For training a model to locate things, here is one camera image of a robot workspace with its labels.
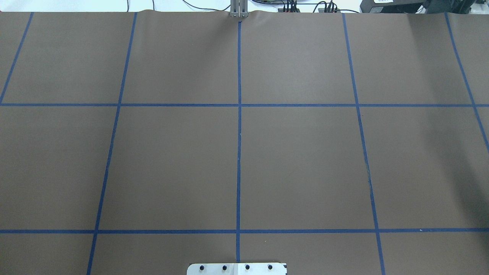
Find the black computer box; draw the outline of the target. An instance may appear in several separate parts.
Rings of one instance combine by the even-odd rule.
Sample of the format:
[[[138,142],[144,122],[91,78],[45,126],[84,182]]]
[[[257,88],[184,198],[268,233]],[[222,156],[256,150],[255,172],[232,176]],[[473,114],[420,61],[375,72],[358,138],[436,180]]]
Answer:
[[[362,13],[414,14],[424,2],[424,0],[362,0],[359,7]]]

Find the aluminium frame post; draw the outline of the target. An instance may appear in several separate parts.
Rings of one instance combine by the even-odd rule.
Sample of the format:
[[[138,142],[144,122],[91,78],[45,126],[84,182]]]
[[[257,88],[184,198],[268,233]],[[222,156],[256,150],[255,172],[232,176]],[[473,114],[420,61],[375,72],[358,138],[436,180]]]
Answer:
[[[230,17],[231,18],[246,18],[248,17],[248,0],[231,0],[230,1]]]

